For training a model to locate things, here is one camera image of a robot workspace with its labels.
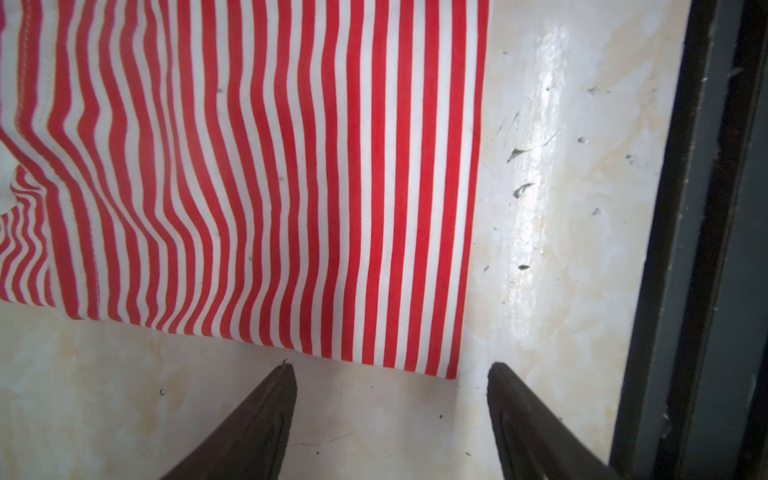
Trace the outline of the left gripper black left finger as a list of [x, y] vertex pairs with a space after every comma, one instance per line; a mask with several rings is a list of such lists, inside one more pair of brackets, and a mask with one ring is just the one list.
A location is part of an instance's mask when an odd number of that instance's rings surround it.
[[166, 479], [276, 479], [297, 400], [294, 368], [277, 366]]

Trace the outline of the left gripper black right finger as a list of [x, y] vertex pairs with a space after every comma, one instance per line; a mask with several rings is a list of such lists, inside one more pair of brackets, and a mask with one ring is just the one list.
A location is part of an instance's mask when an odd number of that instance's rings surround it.
[[506, 479], [618, 479], [504, 363], [488, 373], [487, 401]]

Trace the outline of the red white striped tank top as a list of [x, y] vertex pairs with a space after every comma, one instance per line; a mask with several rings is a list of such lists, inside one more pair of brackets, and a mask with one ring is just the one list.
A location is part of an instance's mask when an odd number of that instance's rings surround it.
[[487, 1], [5, 1], [1, 297], [453, 379]]

